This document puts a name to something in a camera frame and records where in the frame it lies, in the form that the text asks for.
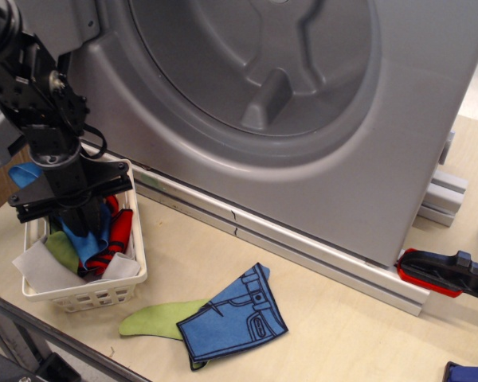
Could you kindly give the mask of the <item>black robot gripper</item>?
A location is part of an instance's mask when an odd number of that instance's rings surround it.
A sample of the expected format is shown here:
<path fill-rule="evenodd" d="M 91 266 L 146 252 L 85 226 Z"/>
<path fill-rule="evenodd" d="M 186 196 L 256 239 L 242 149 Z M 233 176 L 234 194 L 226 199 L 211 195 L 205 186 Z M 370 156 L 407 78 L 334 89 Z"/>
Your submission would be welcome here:
<path fill-rule="evenodd" d="M 132 189 L 128 163 L 88 158 L 74 136 L 37 134 L 25 140 L 42 175 L 9 197 L 18 219 L 24 223 L 54 213 L 75 236 L 97 234 L 100 199 Z"/>

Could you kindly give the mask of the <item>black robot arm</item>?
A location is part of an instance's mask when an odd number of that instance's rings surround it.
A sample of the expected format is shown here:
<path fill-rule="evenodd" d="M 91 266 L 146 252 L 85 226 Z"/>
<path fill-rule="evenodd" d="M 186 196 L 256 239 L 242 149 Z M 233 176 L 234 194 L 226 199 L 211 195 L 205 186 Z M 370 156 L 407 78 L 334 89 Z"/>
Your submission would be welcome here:
<path fill-rule="evenodd" d="M 104 198 L 128 191 L 132 182 L 124 161 L 103 162 L 108 145 L 90 154 L 85 133 L 103 138 L 88 125 L 87 100 L 70 86 L 63 60 L 54 60 L 27 32 L 18 6 L 0 1 L 0 112 L 11 125 L 0 129 L 0 166 L 24 146 L 41 174 L 9 197 L 22 222 L 55 216 L 76 236 L 98 234 Z"/>

